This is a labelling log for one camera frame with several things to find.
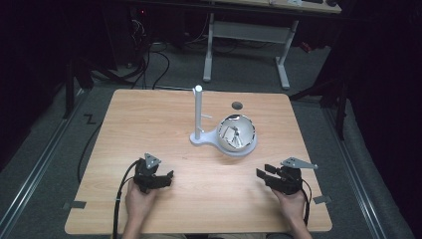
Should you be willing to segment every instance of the tape strip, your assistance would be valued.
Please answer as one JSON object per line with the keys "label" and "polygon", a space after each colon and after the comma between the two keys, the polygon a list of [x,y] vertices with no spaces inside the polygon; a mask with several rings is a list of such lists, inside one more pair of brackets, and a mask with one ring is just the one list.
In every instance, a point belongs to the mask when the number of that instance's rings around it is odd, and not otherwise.
{"label": "tape strip", "polygon": [[314,197],[314,202],[316,204],[320,204],[320,203],[329,204],[332,202],[332,199],[330,196],[319,196],[319,197]]}
{"label": "tape strip", "polygon": [[71,208],[84,209],[86,205],[87,205],[87,203],[84,202],[84,201],[73,201],[72,203],[65,202],[62,209],[64,209],[64,210],[69,210]]}

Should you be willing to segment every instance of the person's hand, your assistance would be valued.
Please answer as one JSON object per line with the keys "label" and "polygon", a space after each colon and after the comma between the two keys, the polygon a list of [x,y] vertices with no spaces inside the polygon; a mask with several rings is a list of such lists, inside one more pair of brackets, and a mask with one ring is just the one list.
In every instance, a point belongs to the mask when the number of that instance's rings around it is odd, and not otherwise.
{"label": "person's hand", "polygon": [[140,191],[132,179],[128,182],[125,197],[127,222],[123,232],[124,239],[138,237],[140,227],[148,215],[157,193],[158,189],[152,189],[148,194],[145,194]]}
{"label": "person's hand", "polygon": [[287,219],[295,239],[312,238],[304,221],[305,196],[301,191],[292,195],[272,189],[280,201],[280,211]]}

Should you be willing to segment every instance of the person's left hand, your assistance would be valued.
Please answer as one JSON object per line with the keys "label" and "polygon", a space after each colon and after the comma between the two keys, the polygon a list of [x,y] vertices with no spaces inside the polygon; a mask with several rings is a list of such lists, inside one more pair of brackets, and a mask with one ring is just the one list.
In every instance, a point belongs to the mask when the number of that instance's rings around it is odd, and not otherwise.
{"label": "person's left hand", "polygon": [[143,220],[148,215],[158,189],[151,189],[147,194],[140,191],[139,187],[131,179],[128,182],[125,197],[127,222],[124,227],[123,238],[135,238],[139,233]]}

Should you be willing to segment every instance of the table top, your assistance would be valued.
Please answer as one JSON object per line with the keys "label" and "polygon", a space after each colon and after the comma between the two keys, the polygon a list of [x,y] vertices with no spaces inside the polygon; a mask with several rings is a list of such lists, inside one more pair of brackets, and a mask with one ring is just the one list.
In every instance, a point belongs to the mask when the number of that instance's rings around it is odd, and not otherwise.
{"label": "table top", "polygon": [[[233,102],[243,108],[232,109]],[[247,156],[230,157],[212,145],[195,146],[192,92],[117,90],[110,102],[89,164],[66,223],[69,234],[109,234],[115,196],[128,167],[146,152],[162,160],[156,172],[174,170],[170,187],[161,188],[142,227],[144,233],[281,232],[288,226],[271,189],[256,176],[264,164],[280,167],[294,156],[310,161],[289,98],[282,94],[203,92],[202,127],[214,129],[232,114],[247,116],[257,145]],[[303,169],[313,196],[321,196],[315,172]],[[120,204],[118,231],[126,221]],[[328,231],[326,206],[311,203],[309,229]]]}

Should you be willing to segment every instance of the white pole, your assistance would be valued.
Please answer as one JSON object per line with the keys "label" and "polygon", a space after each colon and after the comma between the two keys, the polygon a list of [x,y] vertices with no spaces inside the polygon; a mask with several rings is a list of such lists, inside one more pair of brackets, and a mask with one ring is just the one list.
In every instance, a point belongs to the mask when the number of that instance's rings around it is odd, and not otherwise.
{"label": "white pole", "polygon": [[201,138],[201,110],[202,110],[202,87],[196,86],[193,90],[195,94],[195,139]]}

